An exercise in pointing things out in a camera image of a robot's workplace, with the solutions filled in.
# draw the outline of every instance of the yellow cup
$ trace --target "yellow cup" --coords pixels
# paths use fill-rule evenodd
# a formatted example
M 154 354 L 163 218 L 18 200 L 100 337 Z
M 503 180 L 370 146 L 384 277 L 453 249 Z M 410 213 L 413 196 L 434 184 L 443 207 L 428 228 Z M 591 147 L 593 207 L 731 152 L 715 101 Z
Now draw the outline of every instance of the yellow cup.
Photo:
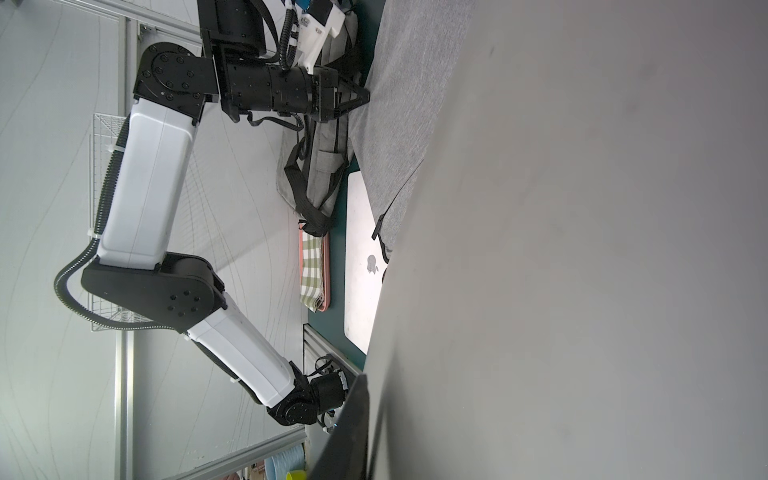
M 303 470 L 294 470 L 292 472 L 288 472 L 288 475 L 286 475 L 286 480 L 306 480 L 306 472 Z

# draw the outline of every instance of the silver laptop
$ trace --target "silver laptop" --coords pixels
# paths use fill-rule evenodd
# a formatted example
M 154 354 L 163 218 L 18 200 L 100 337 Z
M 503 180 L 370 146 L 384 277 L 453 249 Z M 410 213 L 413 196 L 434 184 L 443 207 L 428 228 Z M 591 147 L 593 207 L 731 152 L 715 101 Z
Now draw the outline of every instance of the silver laptop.
M 361 172 L 349 175 L 346 199 L 344 333 L 367 354 L 386 263 L 379 241 L 371 239 L 376 222 Z

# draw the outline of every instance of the gray cloth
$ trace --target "gray cloth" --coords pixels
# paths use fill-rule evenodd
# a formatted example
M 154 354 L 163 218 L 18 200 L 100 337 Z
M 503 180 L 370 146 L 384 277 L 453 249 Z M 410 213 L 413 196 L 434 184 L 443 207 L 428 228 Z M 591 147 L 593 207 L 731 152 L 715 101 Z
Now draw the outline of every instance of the gray cloth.
M 373 217 L 378 220 L 392 204 L 380 231 L 389 249 L 395 246 L 474 4 L 387 0 L 384 5 L 366 82 L 371 101 L 350 112 L 349 142 Z
M 321 65 L 330 63 L 344 55 L 347 38 L 354 45 L 357 35 L 357 15 L 354 13 L 348 14 L 344 21 L 344 26 L 345 28 L 342 29 L 336 38 L 328 37 L 326 39 L 323 50 L 320 53 Z M 341 101 L 349 100 L 350 93 L 348 91 L 343 91 L 342 89 L 339 91 L 341 92 Z M 339 123 L 338 142 L 336 142 L 336 122 Z M 306 197 L 326 217 L 330 217 L 333 213 L 333 206 L 339 194 L 339 189 L 336 188 L 328 197 L 328 190 L 331 175 L 344 164 L 346 159 L 348 123 L 349 118 L 347 115 L 344 115 L 338 120 L 318 124 L 315 130 L 310 163 L 311 168 L 306 179 Z M 297 135 L 295 131 L 286 128 L 283 132 L 283 142 L 280 146 L 280 158 L 278 159 L 277 191 L 294 209 L 296 208 L 296 201 L 293 199 L 293 190 L 283 169 L 286 166 L 291 150 L 301 136 L 303 134 Z M 299 167 L 303 167 L 303 163 L 303 161 L 299 161 Z

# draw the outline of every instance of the wire grid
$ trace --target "wire grid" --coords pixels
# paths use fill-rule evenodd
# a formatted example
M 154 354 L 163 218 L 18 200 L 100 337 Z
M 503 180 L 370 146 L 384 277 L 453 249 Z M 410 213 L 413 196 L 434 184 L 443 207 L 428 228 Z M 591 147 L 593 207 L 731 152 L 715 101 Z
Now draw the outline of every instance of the wire grid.
M 89 174 L 91 188 L 88 190 L 91 198 L 91 228 L 96 221 L 96 211 L 98 210 L 98 200 L 101 196 L 101 183 L 104 180 L 104 174 L 107 171 L 109 160 L 112 156 L 110 152 L 112 146 L 118 141 L 120 128 L 126 117 L 115 115 L 94 114 L 93 134 L 91 139 L 93 148 L 91 152 L 91 171 Z M 115 305 L 98 296 L 88 293 L 88 304 L 91 306 L 91 312 L 101 315 L 110 320 L 118 322 L 149 322 L 150 320 L 138 313 L 131 312 L 122 306 Z M 100 332 L 109 330 L 103 326 L 91 324 L 91 331 Z

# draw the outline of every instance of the checkered cloth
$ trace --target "checkered cloth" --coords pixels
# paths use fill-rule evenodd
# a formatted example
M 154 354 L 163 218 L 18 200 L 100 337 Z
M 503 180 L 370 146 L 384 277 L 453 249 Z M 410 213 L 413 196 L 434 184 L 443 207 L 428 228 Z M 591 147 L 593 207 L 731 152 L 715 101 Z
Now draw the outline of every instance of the checkered cloth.
M 313 312 L 323 305 L 323 238 L 302 230 L 303 266 L 299 298 Z

